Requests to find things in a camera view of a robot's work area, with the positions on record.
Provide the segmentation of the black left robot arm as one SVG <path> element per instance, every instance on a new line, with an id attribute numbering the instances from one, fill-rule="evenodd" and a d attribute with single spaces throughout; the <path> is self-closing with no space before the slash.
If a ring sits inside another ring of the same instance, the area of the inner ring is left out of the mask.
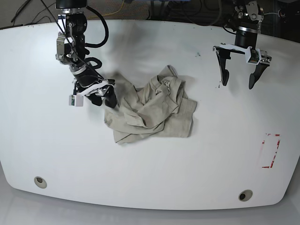
<path id="1" fill-rule="evenodd" d="M 272 60 L 266 51 L 256 47 L 264 11 L 255 0 L 234 0 L 233 5 L 235 12 L 225 17 L 222 27 L 233 30 L 235 42 L 233 45 L 221 43 L 219 46 L 214 46 L 213 50 L 216 52 L 223 86 L 226 86 L 229 80 L 226 61 L 231 59 L 231 53 L 242 54 L 245 56 L 246 63 L 256 65 L 255 71 L 249 76 L 248 87 L 251 90 Z"/>

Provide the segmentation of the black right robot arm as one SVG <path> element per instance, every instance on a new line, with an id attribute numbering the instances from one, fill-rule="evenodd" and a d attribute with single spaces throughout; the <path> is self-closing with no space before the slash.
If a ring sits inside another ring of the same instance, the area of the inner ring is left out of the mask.
<path id="1" fill-rule="evenodd" d="M 68 65 L 74 76 L 73 93 L 69 96 L 69 105 L 82 106 L 87 98 L 92 104 L 115 108 L 117 98 L 114 92 L 115 80 L 105 79 L 97 72 L 102 62 L 89 56 L 90 48 L 100 48 L 108 40 L 109 29 L 103 16 L 88 6 L 85 0 L 58 0 L 55 7 L 61 10 L 57 25 L 59 28 L 56 41 L 56 59 L 63 65 Z M 99 44 L 85 42 L 87 18 L 80 10 L 86 8 L 93 12 L 102 22 L 105 36 Z"/>

